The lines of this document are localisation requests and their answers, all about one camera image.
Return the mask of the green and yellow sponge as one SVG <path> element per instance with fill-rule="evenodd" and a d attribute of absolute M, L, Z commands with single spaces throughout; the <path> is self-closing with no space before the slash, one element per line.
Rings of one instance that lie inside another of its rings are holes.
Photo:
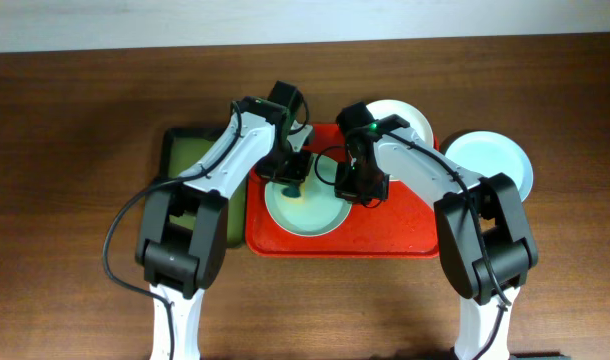
<path fill-rule="evenodd" d="M 301 197 L 301 190 L 300 190 L 300 186 L 298 184 L 289 184 L 286 185 L 281 191 L 280 191 L 281 195 L 286 197 L 286 198 L 290 198 L 290 199 L 297 199 Z"/>

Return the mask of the pale green plate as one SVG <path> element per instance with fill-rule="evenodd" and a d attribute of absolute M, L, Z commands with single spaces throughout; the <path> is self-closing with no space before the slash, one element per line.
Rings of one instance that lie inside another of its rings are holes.
<path fill-rule="evenodd" d="M 309 174 L 299 186 L 298 197 L 287 196 L 290 187 L 269 182 L 264 188 L 266 209 L 283 230 L 301 237 L 317 237 L 338 228 L 350 214 L 352 205 L 337 198 L 334 187 L 323 183 L 315 170 L 328 180 L 336 175 L 337 162 L 323 155 L 315 166 L 313 155 Z"/>

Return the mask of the white plate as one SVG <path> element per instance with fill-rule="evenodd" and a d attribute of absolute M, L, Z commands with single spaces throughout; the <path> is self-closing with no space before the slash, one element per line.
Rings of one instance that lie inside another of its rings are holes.
<path fill-rule="evenodd" d="M 432 149 L 436 149 L 437 141 L 435 140 L 432 127 L 427 118 L 416 107 L 406 102 L 393 99 L 373 101 L 368 103 L 366 107 L 375 120 L 380 120 L 393 114 L 398 115 L 409 123 L 410 127 L 426 145 Z M 384 162 L 392 163 L 385 151 L 380 148 L 380 145 L 385 144 L 381 142 L 381 140 L 377 141 L 373 146 L 379 168 Z M 398 173 L 396 169 L 392 170 L 394 172 L 391 172 L 389 170 L 382 170 L 381 168 L 381 171 L 390 175 L 391 181 L 403 182 L 401 178 L 394 176 Z"/>

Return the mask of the light blue plate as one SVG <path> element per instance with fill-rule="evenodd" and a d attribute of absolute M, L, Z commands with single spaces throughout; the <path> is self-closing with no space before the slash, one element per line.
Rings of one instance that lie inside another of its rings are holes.
<path fill-rule="evenodd" d="M 534 169 L 526 152 L 511 138 L 492 131 L 464 131 L 449 137 L 440 151 L 450 160 L 485 177 L 509 176 L 521 201 L 534 184 Z"/>

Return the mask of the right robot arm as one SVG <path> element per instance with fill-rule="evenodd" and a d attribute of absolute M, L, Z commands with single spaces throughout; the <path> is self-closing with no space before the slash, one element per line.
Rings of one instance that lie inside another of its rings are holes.
<path fill-rule="evenodd" d="M 460 297 L 455 359 L 507 359 L 513 302 L 538 252 L 513 180 L 458 166 L 398 115 L 340 114 L 345 159 L 335 195 L 367 205 L 397 178 L 434 213 L 443 272 Z"/>

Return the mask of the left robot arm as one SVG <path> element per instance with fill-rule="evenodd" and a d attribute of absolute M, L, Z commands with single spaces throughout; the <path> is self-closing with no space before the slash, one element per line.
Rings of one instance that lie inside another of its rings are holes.
<path fill-rule="evenodd" d="M 228 127 L 200 160 L 140 194 L 135 260 L 154 302 L 152 358 L 199 358 L 201 304 L 225 257 L 229 200 L 251 171 L 281 185 L 304 182 L 313 128 L 296 114 L 305 106 L 297 90 L 233 102 Z"/>

